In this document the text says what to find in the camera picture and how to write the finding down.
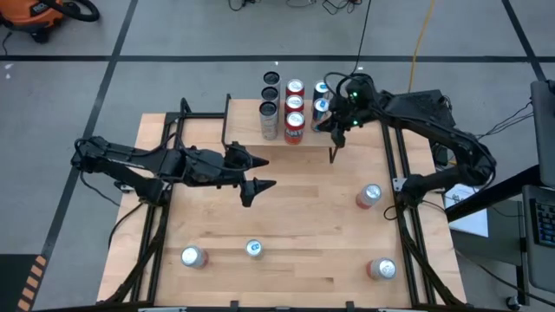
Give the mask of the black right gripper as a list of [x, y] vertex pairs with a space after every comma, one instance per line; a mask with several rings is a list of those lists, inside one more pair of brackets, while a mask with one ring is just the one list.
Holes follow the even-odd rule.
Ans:
[[344, 148], [344, 130], [362, 127], [382, 117], [380, 99], [371, 76], [345, 76], [336, 86], [334, 120], [323, 121], [317, 125], [317, 130], [331, 132], [336, 147]]

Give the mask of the black metal rail frame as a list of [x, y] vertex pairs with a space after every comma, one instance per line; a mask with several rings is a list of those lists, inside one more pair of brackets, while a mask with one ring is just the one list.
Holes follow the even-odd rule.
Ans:
[[[184, 122], [187, 145], [221, 151], [224, 113], [195, 113]], [[145, 236], [165, 225], [161, 249], [147, 265], [134, 295], [160, 306], [407, 308], [431, 302], [418, 266], [406, 268], [398, 225], [393, 220], [390, 160], [395, 141], [385, 143], [382, 127], [371, 123], [347, 135], [347, 145], [331, 164], [328, 148], [253, 146], [268, 159], [250, 176], [277, 183], [243, 207], [236, 188], [173, 188], [166, 209], [141, 208], [133, 194], [123, 197], [123, 224], [114, 234], [98, 298], [106, 299], [124, 282], [138, 260]], [[365, 210], [356, 195], [368, 184], [382, 197]], [[252, 258], [245, 245], [259, 240], [263, 256]], [[181, 252], [196, 245], [208, 254], [202, 269], [186, 267]], [[392, 280], [368, 276], [370, 260], [395, 262]]]

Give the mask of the black desk beam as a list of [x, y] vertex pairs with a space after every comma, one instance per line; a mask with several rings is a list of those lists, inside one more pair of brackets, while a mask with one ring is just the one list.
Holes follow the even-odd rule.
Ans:
[[496, 185], [481, 189], [469, 198], [448, 207], [445, 210], [447, 221], [453, 222], [519, 195], [525, 185], [545, 186], [540, 178], [539, 165], [532, 166]]

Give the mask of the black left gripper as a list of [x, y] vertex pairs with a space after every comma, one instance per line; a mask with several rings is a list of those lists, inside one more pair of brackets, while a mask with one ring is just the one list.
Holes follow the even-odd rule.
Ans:
[[187, 186], [240, 186], [240, 199], [243, 207], [251, 207], [254, 198], [261, 192], [273, 187], [275, 180], [246, 180], [245, 172], [256, 167], [267, 166], [270, 161], [250, 155], [246, 149], [234, 142], [228, 145], [224, 154], [196, 146], [182, 148], [185, 169], [181, 182]]

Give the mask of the orange shop vacuum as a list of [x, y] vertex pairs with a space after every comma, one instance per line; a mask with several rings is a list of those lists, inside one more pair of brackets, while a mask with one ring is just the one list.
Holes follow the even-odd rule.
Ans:
[[62, 19], [61, 12], [40, 0], [0, 0], [0, 25], [27, 33], [37, 43], [46, 43]]

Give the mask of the wooden shelf with black legs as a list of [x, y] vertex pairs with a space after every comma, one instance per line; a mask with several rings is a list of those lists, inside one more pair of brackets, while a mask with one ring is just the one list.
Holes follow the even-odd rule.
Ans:
[[274, 140], [263, 138], [261, 122], [259, 119], [259, 105], [261, 99], [233, 99], [229, 94], [226, 97], [224, 125], [222, 128], [221, 142], [230, 145], [233, 141], [247, 147], [253, 146], [289, 146], [289, 147], [321, 147], [328, 148], [329, 160], [332, 164], [337, 154], [337, 148], [330, 138], [329, 133], [314, 132], [311, 127], [312, 100], [304, 101], [304, 116], [307, 123], [304, 136], [298, 145], [289, 145], [284, 139], [284, 101], [280, 102], [281, 113], [277, 124], [277, 137]]

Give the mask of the black mat with orange stripes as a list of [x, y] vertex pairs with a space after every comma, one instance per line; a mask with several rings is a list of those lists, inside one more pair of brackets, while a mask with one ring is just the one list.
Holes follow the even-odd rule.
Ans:
[[44, 278], [44, 255], [0, 254], [0, 312], [30, 312]]

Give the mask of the slim silver blue can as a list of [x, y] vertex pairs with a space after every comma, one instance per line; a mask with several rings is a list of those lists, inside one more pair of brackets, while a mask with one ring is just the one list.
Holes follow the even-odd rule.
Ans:
[[327, 99], [320, 98], [313, 101], [311, 129], [319, 132], [318, 126], [328, 118], [330, 102]]
[[332, 96], [326, 83], [323, 80], [317, 81], [313, 88], [313, 100], [326, 99], [328, 100]]
[[245, 251], [249, 257], [260, 258], [261, 256], [263, 256], [264, 248], [259, 240], [251, 239], [246, 243]]

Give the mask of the black keyboard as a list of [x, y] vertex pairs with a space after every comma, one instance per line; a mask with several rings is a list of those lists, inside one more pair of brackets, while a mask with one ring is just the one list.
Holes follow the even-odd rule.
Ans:
[[555, 205], [532, 199], [530, 213], [535, 244], [555, 248]]

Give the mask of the white paper sheet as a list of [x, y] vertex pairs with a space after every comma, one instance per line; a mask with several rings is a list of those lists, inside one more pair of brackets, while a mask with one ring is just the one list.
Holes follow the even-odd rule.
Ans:
[[[474, 195], [479, 189], [477, 187], [457, 184], [444, 195], [444, 204], [446, 208], [458, 204]], [[449, 228], [454, 231], [465, 232], [479, 237], [489, 237], [487, 211], [482, 210], [470, 214], [464, 218], [449, 223]]]

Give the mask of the grey monitor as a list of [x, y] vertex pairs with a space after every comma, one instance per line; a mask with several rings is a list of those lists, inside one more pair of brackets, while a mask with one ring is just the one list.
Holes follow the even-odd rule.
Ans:
[[555, 188], [555, 81], [532, 82], [531, 100], [540, 179]]

